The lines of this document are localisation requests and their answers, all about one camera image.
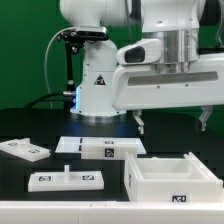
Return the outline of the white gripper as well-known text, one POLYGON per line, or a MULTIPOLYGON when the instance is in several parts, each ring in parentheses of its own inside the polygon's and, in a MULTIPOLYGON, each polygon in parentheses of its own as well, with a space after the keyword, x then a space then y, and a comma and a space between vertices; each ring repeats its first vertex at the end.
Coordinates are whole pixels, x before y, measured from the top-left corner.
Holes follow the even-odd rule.
POLYGON ((202 106, 200 129, 213 112, 212 106, 224 104, 224 53, 203 54, 187 72, 157 73, 162 58, 162 42, 142 39, 118 50, 119 66, 114 71, 111 103, 117 110, 135 110, 133 117, 141 135, 144 121, 140 109, 202 106))

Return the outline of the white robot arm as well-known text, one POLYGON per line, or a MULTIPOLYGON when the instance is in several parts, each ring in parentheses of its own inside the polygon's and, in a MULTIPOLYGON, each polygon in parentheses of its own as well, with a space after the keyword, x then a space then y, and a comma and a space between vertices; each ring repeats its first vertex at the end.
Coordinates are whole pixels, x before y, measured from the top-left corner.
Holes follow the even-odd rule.
POLYGON ((71 112, 89 122, 131 111, 224 104, 224 48, 201 54, 206 0, 60 0, 72 49, 84 49, 71 112))

